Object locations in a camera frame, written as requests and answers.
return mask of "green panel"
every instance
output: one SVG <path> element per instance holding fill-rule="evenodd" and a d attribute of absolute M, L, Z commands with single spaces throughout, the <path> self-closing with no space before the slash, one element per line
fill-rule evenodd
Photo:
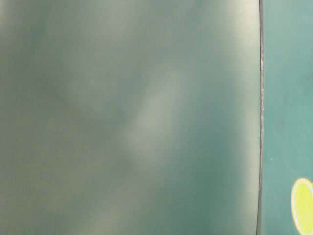
<path fill-rule="evenodd" d="M 264 0 L 264 235 L 299 234 L 291 189 L 313 181 L 312 25 L 312 1 Z"/>
<path fill-rule="evenodd" d="M 0 234 L 251 235 L 257 0 L 0 0 Z"/>

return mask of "glossy surface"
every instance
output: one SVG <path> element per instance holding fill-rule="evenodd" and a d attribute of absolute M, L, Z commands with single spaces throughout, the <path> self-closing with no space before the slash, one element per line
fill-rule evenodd
<path fill-rule="evenodd" d="M 312 22 L 312 1 L 264 0 L 264 235 L 299 234 L 291 189 L 313 181 Z"/>
<path fill-rule="evenodd" d="M 255 234 L 257 0 L 0 0 L 0 51 L 0 234 Z"/>

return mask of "teal panel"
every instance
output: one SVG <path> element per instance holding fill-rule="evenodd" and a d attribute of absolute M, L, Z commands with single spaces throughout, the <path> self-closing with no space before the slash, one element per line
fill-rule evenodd
<path fill-rule="evenodd" d="M 299 234 L 291 189 L 313 181 L 313 2 L 264 0 L 262 234 Z"/>
<path fill-rule="evenodd" d="M 251 235 L 257 0 L 0 0 L 0 234 Z"/>

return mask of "teal background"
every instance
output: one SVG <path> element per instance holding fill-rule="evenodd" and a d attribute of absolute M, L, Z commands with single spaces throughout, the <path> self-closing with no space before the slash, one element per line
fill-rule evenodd
<path fill-rule="evenodd" d="M 1 235 L 251 235 L 257 0 L 0 0 Z"/>
<path fill-rule="evenodd" d="M 313 181 L 313 2 L 264 0 L 262 234 L 298 234 L 291 188 Z"/>

